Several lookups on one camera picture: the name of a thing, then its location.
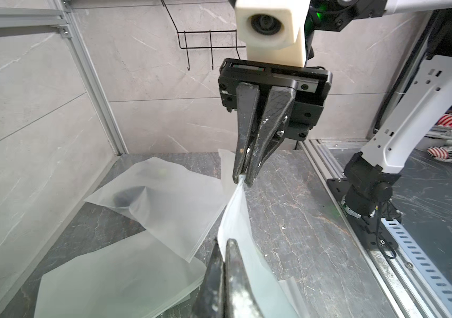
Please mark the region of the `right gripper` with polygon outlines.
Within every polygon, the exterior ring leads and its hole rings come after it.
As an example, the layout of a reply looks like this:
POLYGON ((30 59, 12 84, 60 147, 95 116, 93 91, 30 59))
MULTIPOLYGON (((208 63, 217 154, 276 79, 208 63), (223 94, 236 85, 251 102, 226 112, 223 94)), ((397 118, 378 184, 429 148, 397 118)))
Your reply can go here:
POLYGON ((262 165, 284 138, 303 141, 316 126, 332 86, 330 71, 226 58, 219 92, 229 112, 237 110, 238 138, 233 181, 254 185, 262 165))

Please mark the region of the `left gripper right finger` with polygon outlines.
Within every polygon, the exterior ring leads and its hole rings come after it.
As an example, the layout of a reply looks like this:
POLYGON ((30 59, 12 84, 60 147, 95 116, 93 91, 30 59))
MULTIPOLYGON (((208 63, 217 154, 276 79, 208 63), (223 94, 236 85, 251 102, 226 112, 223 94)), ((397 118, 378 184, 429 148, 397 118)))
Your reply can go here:
POLYGON ((252 292, 238 242, 232 238, 226 244, 225 316, 263 317, 252 292))

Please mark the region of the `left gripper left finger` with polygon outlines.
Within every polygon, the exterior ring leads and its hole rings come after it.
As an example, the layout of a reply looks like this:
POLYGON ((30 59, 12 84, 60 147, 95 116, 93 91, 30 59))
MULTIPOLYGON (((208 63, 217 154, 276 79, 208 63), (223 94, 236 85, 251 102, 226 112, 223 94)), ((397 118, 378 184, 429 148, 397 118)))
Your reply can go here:
POLYGON ((225 262, 215 241, 213 251, 198 296, 191 309, 191 317, 225 316, 225 262))

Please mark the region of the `clear zip-top bag stack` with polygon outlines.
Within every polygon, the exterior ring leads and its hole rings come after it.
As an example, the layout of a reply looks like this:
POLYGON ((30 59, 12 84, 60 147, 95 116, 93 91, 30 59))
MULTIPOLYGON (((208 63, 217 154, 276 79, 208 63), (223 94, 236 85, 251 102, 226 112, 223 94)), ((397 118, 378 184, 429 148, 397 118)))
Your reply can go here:
POLYGON ((265 256, 258 250, 252 236, 244 183, 235 184, 232 180, 235 154, 220 149, 219 156, 223 189, 231 195, 217 234, 222 256, 226 256, 227 241, 236 240, 254 299, 264 317, 309 317, 295 279, 277 280, 265 256))

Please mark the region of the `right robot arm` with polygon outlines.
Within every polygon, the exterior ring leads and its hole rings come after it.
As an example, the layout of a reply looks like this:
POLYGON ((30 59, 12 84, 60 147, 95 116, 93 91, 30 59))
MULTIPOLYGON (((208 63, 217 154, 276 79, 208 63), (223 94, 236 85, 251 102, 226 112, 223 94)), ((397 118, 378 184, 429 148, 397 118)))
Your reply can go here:
POLYGON ((251 186, 289 132, 296 103, 322 105, 331 87, 325 70, 307 67, 317 30, 339 32, 355 19, 438 10, 426 56, 405 95, 372 139, 348 163, 346 206, 371 215, 389 201, 413 149, 452 106, 452 1, 233 1, 245 60, 220 69, 223 105, 236 110, 238 139, 232 177, 251 186))

